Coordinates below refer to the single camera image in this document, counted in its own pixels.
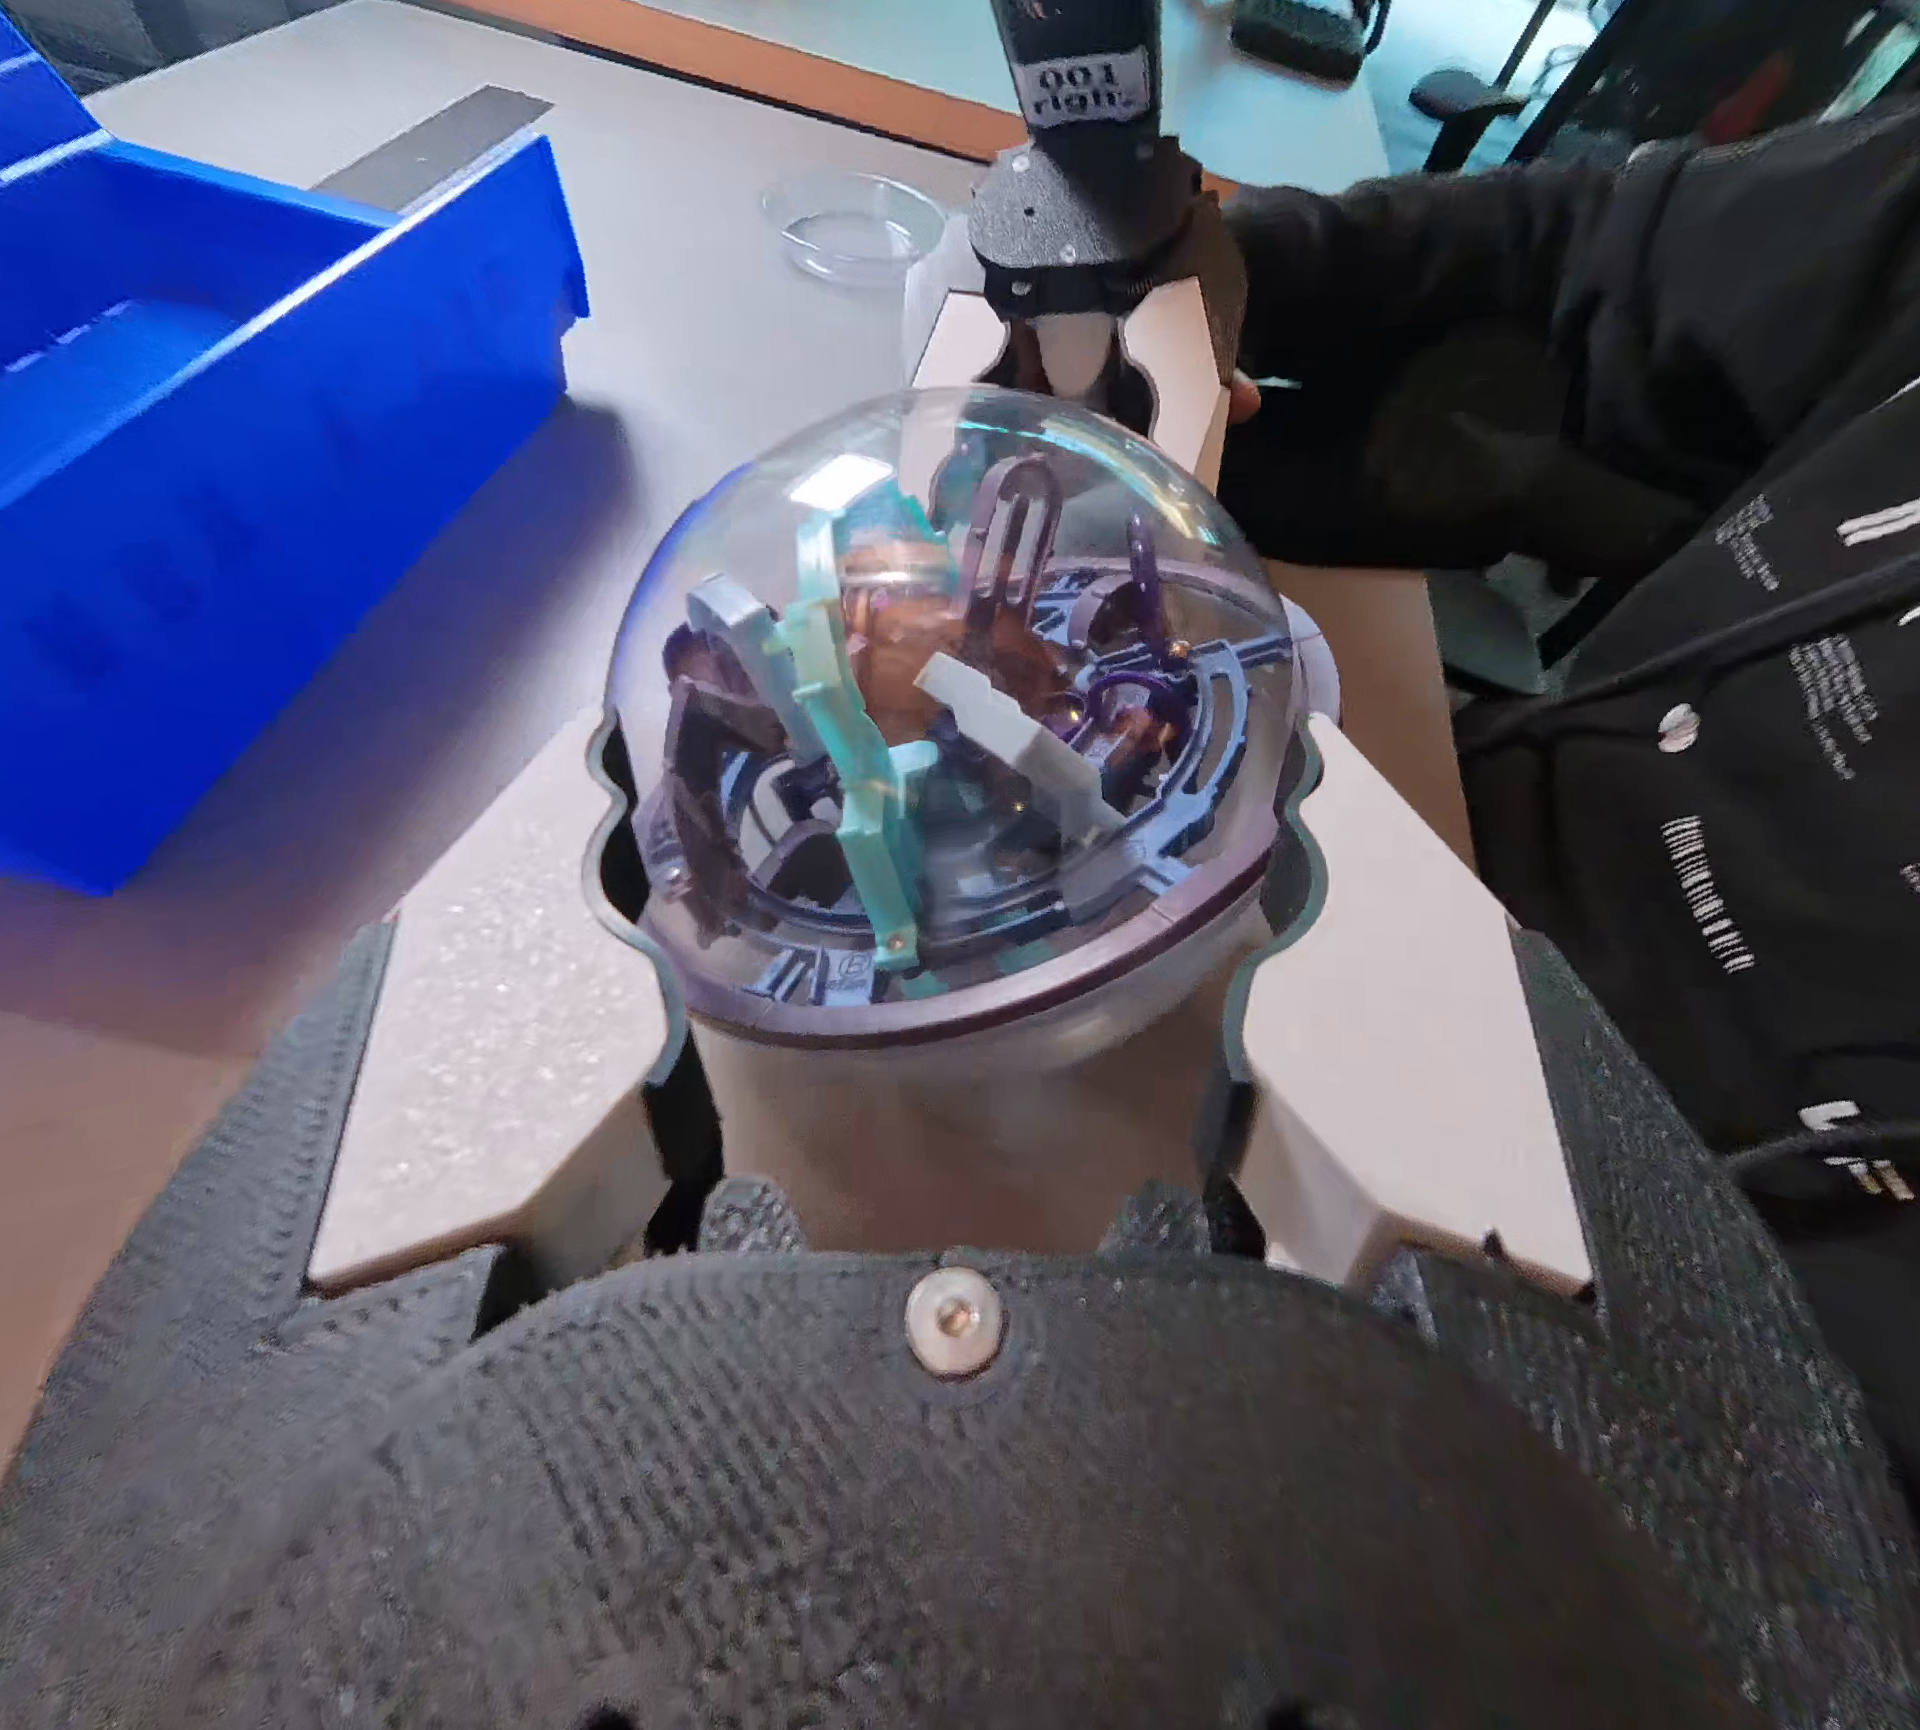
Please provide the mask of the dark tape strip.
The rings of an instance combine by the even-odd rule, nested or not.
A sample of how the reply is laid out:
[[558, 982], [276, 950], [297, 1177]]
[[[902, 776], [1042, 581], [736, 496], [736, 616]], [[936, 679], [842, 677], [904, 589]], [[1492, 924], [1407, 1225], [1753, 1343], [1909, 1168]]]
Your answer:
[[308, 188], [375, 212], [401, 216], [486, 170], [552, 111], [552, 102], [504, 87], [481, 87]]

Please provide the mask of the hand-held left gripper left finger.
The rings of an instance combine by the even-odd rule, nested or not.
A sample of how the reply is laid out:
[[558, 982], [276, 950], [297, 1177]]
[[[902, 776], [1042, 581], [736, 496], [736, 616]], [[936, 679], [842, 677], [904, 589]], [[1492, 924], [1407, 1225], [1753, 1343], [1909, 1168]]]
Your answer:
[[569, 1286], [698, 1204], [700, 1056], [605, 886], [609, 737], [576, 713], [397, 903], [315, 1291], [484, 1246]]

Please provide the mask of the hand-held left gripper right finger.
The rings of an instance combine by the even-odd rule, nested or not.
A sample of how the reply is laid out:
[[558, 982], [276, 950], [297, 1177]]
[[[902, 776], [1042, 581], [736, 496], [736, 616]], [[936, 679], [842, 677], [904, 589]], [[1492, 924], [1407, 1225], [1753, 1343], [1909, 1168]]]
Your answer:
[[1306, 737], [1309, 918], [1240, 1011], [1237, 1183], [1269, 1260], [1364, 1291], [1400, 1248], [1494, 1246], [1575, 1297], [1594, 1271], [1513, 920], [1329, 716]]

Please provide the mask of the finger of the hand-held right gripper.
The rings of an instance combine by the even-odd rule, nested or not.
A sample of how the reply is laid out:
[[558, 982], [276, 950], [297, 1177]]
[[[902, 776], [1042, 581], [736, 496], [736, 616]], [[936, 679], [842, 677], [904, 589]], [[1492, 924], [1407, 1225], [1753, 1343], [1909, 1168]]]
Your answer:
[[1148, 292], [1112, 324], [1107, 418], [1218, 494], [1232, 410], [1202, 292]]
[[902, 304], [902, 382], [909, 390], [966, 386], [1038, 392], [1038, 338], [977, 289], [914, 292]]

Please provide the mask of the black mesh pad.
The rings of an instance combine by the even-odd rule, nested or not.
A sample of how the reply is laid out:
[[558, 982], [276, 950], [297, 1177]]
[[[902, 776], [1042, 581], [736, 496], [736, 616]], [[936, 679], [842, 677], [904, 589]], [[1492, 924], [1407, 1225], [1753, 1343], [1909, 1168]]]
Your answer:
[[1235, 0], [1228, 40], [1247, 58], [1323, 87], [1356, 87], [1367, 60], [1367, 32], [1353, 15], [1305, 0]]

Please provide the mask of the blue plastic bin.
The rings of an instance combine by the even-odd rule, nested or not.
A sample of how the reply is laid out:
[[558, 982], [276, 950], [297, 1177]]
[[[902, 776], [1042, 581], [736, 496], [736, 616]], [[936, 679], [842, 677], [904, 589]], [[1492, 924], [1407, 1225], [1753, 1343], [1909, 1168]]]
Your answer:
[[552, 145], [390, 214], [111, 134], [5, 19], [3, 864], [109, 896], [565, 398]]

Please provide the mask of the clear plastic dish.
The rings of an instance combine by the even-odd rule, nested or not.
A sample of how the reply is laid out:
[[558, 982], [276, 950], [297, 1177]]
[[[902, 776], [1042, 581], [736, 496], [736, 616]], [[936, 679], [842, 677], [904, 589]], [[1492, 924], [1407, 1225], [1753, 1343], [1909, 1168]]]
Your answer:
[[942, 202], [873, 172], [787, 177], [761, 195], [761, 212], [799, 274], [860, 292], [902, 289], [948, 230]]

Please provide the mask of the clear plastic maze ball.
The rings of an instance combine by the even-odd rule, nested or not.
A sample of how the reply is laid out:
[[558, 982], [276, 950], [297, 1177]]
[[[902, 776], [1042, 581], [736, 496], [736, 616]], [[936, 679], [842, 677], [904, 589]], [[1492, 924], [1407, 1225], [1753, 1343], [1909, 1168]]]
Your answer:
[[1285, 837], [1333, 650], [1218, 501], [1065, 398], [911, 390], [729, 473], [606, 679], [611, 894], [711, 1032], [970, 1039], [1191, 950]]

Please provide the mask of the person's right forearm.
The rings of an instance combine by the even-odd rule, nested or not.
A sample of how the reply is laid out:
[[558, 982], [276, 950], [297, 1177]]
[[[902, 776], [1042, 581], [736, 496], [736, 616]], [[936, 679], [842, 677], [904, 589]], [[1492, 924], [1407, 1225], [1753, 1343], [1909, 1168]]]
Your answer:
[[1917, 382], [1919, 111], [1243, 191], [1216, 494], [1296, 566], [1639, 574]]

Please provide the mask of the black printed hoodie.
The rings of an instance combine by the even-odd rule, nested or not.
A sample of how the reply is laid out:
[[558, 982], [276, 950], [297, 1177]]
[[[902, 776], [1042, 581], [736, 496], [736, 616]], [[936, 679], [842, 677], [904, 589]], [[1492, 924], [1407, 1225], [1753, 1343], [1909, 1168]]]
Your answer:
[[1917, 1488], [1917, 384], [1458, 741], [1484, 883], [1745, 1189]]

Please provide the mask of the person's right hand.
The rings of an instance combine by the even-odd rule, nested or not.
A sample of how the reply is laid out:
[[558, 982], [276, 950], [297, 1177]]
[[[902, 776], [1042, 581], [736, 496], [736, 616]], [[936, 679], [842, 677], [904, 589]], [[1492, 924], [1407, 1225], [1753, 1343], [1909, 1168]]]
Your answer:
[[1251, 294], [1247, 261], [1218, 206], [1198, 219], [1197, 261], [1225, 418], [1235, 428], [1259, 414], [1263, 395], [1240, 364]]

